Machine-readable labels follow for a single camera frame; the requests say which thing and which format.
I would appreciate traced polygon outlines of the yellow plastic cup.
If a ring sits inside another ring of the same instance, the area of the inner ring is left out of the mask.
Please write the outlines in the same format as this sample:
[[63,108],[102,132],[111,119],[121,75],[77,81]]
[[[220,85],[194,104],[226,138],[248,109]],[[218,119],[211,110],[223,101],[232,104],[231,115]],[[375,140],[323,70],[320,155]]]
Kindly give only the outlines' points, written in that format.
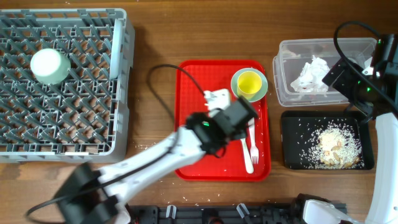
[[240,74],[237,80],[238,96],[250,100],[262,88],[261,76],[253,71],[246,71]]

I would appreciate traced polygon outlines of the white paper napkin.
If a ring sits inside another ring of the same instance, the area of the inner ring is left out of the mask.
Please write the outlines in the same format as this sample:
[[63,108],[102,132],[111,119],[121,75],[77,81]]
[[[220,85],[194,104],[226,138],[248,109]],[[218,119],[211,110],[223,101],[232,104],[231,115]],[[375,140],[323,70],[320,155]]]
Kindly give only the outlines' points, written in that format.
[[312,56],[312,62],[306,62],[300,75],[290,86],[299,93],[325,93],[328,86],[322,82],[330,71],[327,62],[316,56]]

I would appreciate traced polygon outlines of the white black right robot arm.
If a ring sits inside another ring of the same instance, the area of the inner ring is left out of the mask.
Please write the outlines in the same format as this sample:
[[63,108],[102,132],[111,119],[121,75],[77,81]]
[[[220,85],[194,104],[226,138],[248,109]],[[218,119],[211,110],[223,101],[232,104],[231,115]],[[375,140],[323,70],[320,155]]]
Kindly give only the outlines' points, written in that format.
[[[397,223],[397,118],[392,113],[376,118],[378,157],[371,208],[365,223]],[[310,132],[299,127],[299,117],[282,120],[282,144],[285,161],[294,169],[299,164],[299,146],[307,152]],[[305,199],[298,216],[304,223],[357,223],[330,202]]]

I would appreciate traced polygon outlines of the small green saucer plate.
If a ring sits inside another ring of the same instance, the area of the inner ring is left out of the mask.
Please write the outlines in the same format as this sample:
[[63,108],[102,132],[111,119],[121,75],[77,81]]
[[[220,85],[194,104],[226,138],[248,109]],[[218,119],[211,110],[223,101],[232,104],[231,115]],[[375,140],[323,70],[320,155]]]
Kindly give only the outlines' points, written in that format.
[[240,76],[240,74],[242,74],[243,72],[246,72],[246,71],[253,71],[253,72],[258,73],[262,79],[262,88],[259,90],[259,92],[257,92],[257,94],[253,98],[248,100],[249,102],[253,103],[253,102],[259,101],[265,97],[265,95],[268,91],[268,87],[269,87],[268,81],[267,81],[265,75],[255,68],[242,68],[242,69],[238,70],[233,75],[233,77],[231,79],[231,89],[232,89],[234,96],[236,96],[237,98],[239,98],[238,93],[237,93],[237,80],[238,80],[238,77]]

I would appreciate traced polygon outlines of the large light blue plate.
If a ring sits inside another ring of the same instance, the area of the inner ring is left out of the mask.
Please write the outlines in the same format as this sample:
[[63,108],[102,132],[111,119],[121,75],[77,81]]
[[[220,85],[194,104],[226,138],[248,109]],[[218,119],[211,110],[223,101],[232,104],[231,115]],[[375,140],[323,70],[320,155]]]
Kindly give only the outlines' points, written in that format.
[[109,78],[115,79],[119,75],[119,68],[122,62],[121,50],[123,44],[123,23],[122,20],[116,19],[114,24],[113,43],[111,49],[111,65]]

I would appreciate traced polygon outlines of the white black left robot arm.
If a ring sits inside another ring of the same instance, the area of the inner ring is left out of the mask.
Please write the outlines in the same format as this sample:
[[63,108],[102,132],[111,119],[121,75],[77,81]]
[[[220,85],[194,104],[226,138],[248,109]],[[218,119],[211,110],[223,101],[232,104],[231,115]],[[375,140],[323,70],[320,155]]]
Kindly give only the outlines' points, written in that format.
[[133,157],[99,170],[87,162],[79,165],[54,199],[66,223],[129,223],[130,199],[168,173],[216,155],[245,136],[248,122],[256,117],[234,106],[193,113],[176,132]]

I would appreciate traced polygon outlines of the white plastic fork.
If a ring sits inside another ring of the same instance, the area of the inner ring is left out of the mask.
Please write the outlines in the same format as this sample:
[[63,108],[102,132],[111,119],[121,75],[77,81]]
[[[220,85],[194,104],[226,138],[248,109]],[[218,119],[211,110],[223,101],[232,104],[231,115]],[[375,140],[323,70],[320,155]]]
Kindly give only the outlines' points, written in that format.
[[249,130],[249,137],[251,141],[251,148],[249,150],[250,156],[252,163],[254,165],[259,163],[259,150],[256,146],[256,139],[255,139],[255,121],[254,119],[251,119],[248,122],[248,130]]

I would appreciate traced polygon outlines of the white plastic spoon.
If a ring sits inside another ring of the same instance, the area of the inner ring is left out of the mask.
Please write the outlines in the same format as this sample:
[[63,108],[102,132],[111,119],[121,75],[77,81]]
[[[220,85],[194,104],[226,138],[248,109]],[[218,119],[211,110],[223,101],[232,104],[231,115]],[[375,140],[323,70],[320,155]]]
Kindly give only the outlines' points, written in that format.
[[254,172],[254,167],[252,164],[248,146],[246,144],[246,139],[242,138],[242,139],[240,139],[240,141],[241,141],[241,145],[242,145],[242,149],[243,149],[244,165],[245,165],[246,172],[248,174],[252,174]]

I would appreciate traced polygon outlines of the green bowl with rice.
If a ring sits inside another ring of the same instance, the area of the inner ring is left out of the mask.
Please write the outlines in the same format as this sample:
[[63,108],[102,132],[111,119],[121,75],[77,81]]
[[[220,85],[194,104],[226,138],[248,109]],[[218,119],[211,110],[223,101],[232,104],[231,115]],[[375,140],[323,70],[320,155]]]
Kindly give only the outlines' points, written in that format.
[[71,62],[66,55],[54,49],[42,49],[30,60],[35,79],[45,85],[58,85],[68,76]]

